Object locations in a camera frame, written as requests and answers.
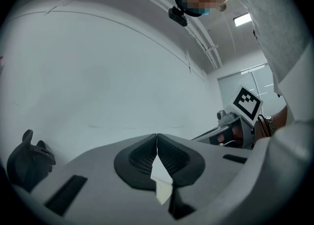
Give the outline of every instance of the black plastic part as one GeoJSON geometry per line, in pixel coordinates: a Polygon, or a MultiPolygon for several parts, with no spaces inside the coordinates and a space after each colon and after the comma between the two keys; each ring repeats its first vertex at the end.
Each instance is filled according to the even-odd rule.
{"type": "Polygon", "coordinates": [[[156,190],[151,179],[153,162],[157,156],[157,135],[152,134],[120,151],[114,158],[114,169],[130,187],[142,190],[156,190]]]}
{"type": "Polygon", "coordinates": [[[175,2],[182,12],[184,12],[185,14],[187,14],[191,17],[200,17],[202,15],[202,14],[191,12],[188,9],[184,8],[184,6],[182,5],[182,3],[179,0],[175,0],[175,2]]]}
{"type": "Polygon", "coordinates": [[[178,10],[176,7],[170,8],[168,11],[168,15],[170,19],[182,25],[183,27],[187,26],[187,19],[184,16],[184,13],[178,10]]]}
{"type": "Polygon", "coordinates": [[[270,126],[269,126],[268,121],[265,119],[265,117],[263,116],[263,114],[259,114],[259,117],[260,117],[260,116],[263,118],[263,120],[264,120],[264,122],[265,122],[265,125],[267,126],[267,130],[268,130],[269,135],[271,135],[270,126]]]}
{"type": "Polygon", "coordinates": [[[241,163],[241,164],[244,164],[246,162],[246,160],[247,160],[247,158],[236,156],[236,155],[232,155],[232,154],[226,154],[226,155],[223,156],[223,158],[226,159],[226,160],[231,160],[231,161],[238,162],[238,163],[241,163]]]}
{"type": "Polygon", "coordinates": [[[87,178],[79,175],[73,175],[45,204],[46,208],[50,209],[57,215],[63,216],[66,210],[70,207],[72,201],[78,195],[87,178]]]}
{"type": "Polygon", "coordinates": [[[10,181],[30,192],[55,165],[54,155],[46,150],[43,141],[37,146],[30,144],[33,131],[27,130],[22,143],[10,154],[7,161],[7,173],[10,181]]]}
{"type": "Polygon", "coordinates": [[[205,169],[204,158],[196,151],[163,134],[157,135],[158,156],[173,179],[174,187],[192,185],[205,169]]]}
{"type": "Polygon", "coordinates": [[[260,127],[261,127],[262,130],[263,130],[263,134],[265,135],[265,137],[268,137],[268,136],[267,136],[267,133],[266,133],[266,130],[265,130],[264,126],[263,126],[263,122],[262,122],[262,120],[260,119],[259,116],[257,117],[257,120],[258,120],[258,122],[259,122],[259,124],[260,124],[260,127]]]}
{"type": "Polygon", "coordinates": [[[173,216],[173,218],[178,220],[193,213],[194,211],[195,208],[182,201],[178,189],[173,188],[168,209],[168,212],[173,216]]]}

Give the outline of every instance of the person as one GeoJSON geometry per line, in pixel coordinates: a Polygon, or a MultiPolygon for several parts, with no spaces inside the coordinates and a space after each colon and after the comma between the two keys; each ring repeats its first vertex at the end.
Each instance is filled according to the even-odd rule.
{"type": "MultiPolygon", "coordinates": [[[[218,9],[226,1],[181,0],[182,5],[190,11],[202,11],[205,8],[218,9]]],[[[298,62],[309,44],[310,31],[292,0],[240,0],[240,2],[251,15],[255,38],[273,72],[274,92],[281,95],[278,84],[298,62]]],[[[291,120],[292,116],[286,106],[274,116],[262,120],[262,124],[257,122],[256,140],[271,136],[275,130],[286,125],[287,118],[291,120]],[[271,132],[266,128],[270,122],[274,124],[271,132]]],[[[233,133],[235,139],[242,138],[242,131],[239,128],[234,127],[233,133]]],[[[223,135],[219,136],[218,140],[223,142],[223,135]]]]}

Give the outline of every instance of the white wall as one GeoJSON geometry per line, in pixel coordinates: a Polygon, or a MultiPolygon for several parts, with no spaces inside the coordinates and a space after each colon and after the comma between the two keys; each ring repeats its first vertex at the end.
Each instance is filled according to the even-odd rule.
{"type": "Polygon", "coordinates": [[[145,0],[121,9],[128,0],[73,0],[45,15],[57,1],[33,0],[19,11],[31,14],[11,20],[1,33],[4,166],[29,128],[32,144],[44,140],[61,166],[130,137],[193,138],[215,125],[210,63],[167,14],[145,0]],[[138,18],[143,7],[157,17],[138,18]]]}
{"type": "Polygon", "coordinates": [[[267,62],[262,50],[251,52],[245,56],[231,60],[223,64],[223,67],[208,75],[209,88],[212,95],[215,95],[212,107],[217,111],[223,109],[218,79],[227,75],[240,72],[242,69],[267,62]]]}

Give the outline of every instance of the ceiling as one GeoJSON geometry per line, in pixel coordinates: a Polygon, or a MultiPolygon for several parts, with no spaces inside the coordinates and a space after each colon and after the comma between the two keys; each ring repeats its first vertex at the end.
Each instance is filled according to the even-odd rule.
{"type": "Polygon", "coordinates": [[[251,22],[236,27],[233,18],[247,9],[239,0],[228,0],[223,13],[212,9],[209,15],[199,17],[215,44],[223,64],[260,49],[251,22]]]}

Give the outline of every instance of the person's hand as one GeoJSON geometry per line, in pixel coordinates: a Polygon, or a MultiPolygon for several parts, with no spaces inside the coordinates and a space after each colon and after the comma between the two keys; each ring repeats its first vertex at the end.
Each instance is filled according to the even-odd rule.
{"type": "MultiPolygon", "coordinates": [[[[234,134],[234,140],[242,140],[243,139],[242,128],[240,126],[238,126],[238,125],[233,126],[232,132],[234,134]]],[[[223,134],[220,134],[217,138],[218,138],[219,143],[225,142],[225,137],[223,134]]]]}
{"type": "MultiPolygon", "coordinates": [[[[259,139],[266,137],[266,135],[270,136],[269,133],[267,133],[266,135],[263,133],[261,125],[259,122],[255,123],[254,128],[255,128],[255,141],[258,141],[259,139]]],[[[243,139],[243,132],[242,132],[241,126],[238,126],[238,125],[233,126],[232,132],[234,134],[234,140],[242,140],[243,139]]],[[[223,134],[220,134],[217,137],[217,139],[218,139],[219,143],[225,142],[225,137],[223,134]]]]}

